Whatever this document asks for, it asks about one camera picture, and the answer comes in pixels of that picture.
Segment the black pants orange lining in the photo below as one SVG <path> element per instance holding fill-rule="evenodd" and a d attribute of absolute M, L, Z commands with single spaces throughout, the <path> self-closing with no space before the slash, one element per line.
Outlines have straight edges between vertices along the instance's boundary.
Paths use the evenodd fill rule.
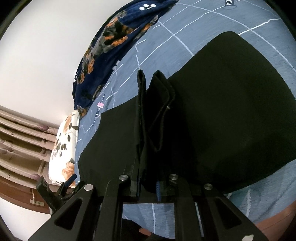
<path fill-rule="evenodd" d="M 295 159 L 295 98 L 262 54 L 234 32 L 211 40 L 179 71 L 157 71 L 136 96 L 105 111 L 78 162 L 104 192 L 138 163 L 146 190 L 176 174 L 183 188 L 228 193 Z"/>

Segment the white floral pillow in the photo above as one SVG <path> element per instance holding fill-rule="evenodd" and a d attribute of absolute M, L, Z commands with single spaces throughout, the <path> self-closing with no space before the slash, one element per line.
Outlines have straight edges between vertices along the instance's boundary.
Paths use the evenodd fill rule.
<path fill-rule="evenodd" d="M 78 131 L 79 113 L 75 110 L 60 124 L 51 152 L 48 174 L 54 184 L 61 185 L 75 173 Z"/>

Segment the beige patterned curtain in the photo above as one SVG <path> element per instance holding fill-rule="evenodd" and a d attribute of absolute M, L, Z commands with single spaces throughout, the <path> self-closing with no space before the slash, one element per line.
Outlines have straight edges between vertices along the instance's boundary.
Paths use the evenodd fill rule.
<path fill-rule="evenodd" d="M 49 184 L 49 161 L 57 128 L 1 106 L 1 167 L 30 184 L 43 176 Z"/>

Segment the navy dog print blanket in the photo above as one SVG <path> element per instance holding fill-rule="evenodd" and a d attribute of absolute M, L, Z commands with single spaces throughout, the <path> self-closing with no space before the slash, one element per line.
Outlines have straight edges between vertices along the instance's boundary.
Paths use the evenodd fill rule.
<path fill-rule="evenodd" d="M 131 1 L 98 30 L 74 77 L 74 109 L 85 116 L 113 72 L 135 43 L 176 1 Z"/>

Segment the blue grid bed sheet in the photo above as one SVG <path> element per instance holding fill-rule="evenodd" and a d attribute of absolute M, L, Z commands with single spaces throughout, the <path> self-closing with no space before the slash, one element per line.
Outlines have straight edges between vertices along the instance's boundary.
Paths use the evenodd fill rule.
<path fill-rule="evenodd" d="M 213 53 L 205 52 L 205 46 L 224 32 L 234 32 L 243 43 L 248 42 L 250 50 L 235 47 L 234 41 L 226 39 L 218 45 L 219 49 Z M 192 87 L 192 94 L 203 97 L 206 94 L 200 84 L 209 80 L 209 84 L 218 84 L 218 77 L 224 72 L 232 73 L 234 77 L 242 77 L 243 69 L 252 65 L 252 70 L 262 69 L 263 74 L 273 74 L 260 67 L 257 62 L 250 62 L 247 66 L 245 59 L 251 58 L 254 48 L 264 56 L 275 69 L 275 77 L 281 76 L 288 86 L 288 94 L 295 100 L 295 39 L 272 7 L 265 1 L 234 1 L 234 6 L 222 6 L 222 1 L 179 1 L 172 9 L 160 17 L 155 26 L 130 49 L 119 61 L 118 67 L 113 71 L 106 86 L 101 90 L 95 102 L 85 117 L 80 121 L 80 133 L 76 156 L 79 157 L 77 169 L 80 180 L 90 179 L 93 185 L 103 184 L 103 168 L 98 164 L 107 164 L 107 171 L 116 160 L 123 161 L 126 154 L 110 144 L 103 147 L 101 133 L 121 134 L 115 128 L 105 128 L 107 114 L 113 114 L 109 119 L 119 121 L 127 119 L 126 112 L 121 111 L 125 104 L 137 94 L 136 75 L 142 69 L 146 76 L 147 88 L 151 85 L 153 74 L 159 70 L 166 78 L 170 78 L 190 61 L 195 55 L 201 56 L 193 72 L 197 79 L 192 83 L 185 83 L 185 87 Z M 235 60 L 225 59 L 218 63 L 214 54 L 245 54 L 244 57 L 235 57 Z M 203 138 L 199 129 L 189 128 L 193 120 L 185 115 L 185 104 L 193 104 L 193 99 L 185 97 L 175 91 L 175 100 L 181 107 L 173 110 L 167 109 L 172 118 L 172 136 L 177 137 L 180 131 L 185 132 L 185 139 L 173 140 L 169 149 L 169 159 L 166 164 L 172 164 L 170 158 L 176 157 L 180 164 L 185 161 L 197 161 L 200 157 Z M 282 165 L 279 170 L 270 176 L 240 190 L 225 194 L 247 217 L 253 221 L 269 240 L 280 240 L 288 225 L 295 217 L 295 159 Z M 131 205 L 124 208 L 123 217 L 145 225 L 159 235 L 173 237 L 172 204 L 156 205 L 155 218 L 152 217 L 152 204 Z"/>

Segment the brown wooden bed frame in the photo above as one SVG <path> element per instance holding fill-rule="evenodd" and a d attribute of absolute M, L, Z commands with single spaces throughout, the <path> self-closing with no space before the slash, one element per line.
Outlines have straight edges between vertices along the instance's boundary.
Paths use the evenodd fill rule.
<path fill-rule="evenodd" d="M 3 177 L 0 188 L 1 198 L 4 200 L 31 211 L 50 214 L 48 204 L 36 189 L 16 184 Z"/>

